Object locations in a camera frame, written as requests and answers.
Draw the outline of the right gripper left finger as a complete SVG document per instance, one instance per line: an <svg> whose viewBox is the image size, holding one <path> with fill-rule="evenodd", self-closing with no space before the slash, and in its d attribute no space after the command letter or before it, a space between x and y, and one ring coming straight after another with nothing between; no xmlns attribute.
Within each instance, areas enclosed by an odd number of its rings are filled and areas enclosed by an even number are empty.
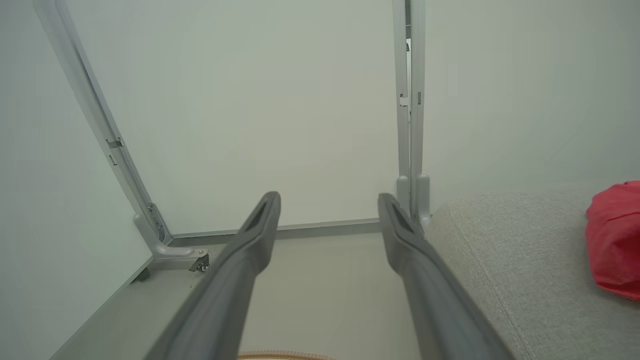
<svg viewBox="0 0 640 360"><path fill-rule="evenodd" d="M147 352L147 360L235 360L257 276L272 258L281 196L263 195Z"/></svg>

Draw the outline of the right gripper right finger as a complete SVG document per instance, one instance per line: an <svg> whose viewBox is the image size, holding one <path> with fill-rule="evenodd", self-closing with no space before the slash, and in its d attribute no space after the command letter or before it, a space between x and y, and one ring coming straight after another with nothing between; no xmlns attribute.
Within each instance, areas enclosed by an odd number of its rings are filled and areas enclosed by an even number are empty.
<svg viewBox="0 0 640 360"><path fill-rule="evenodd" d="M377 199L387 261L400 276L423 360L512 360L514 354L393 194Z"/></svg>

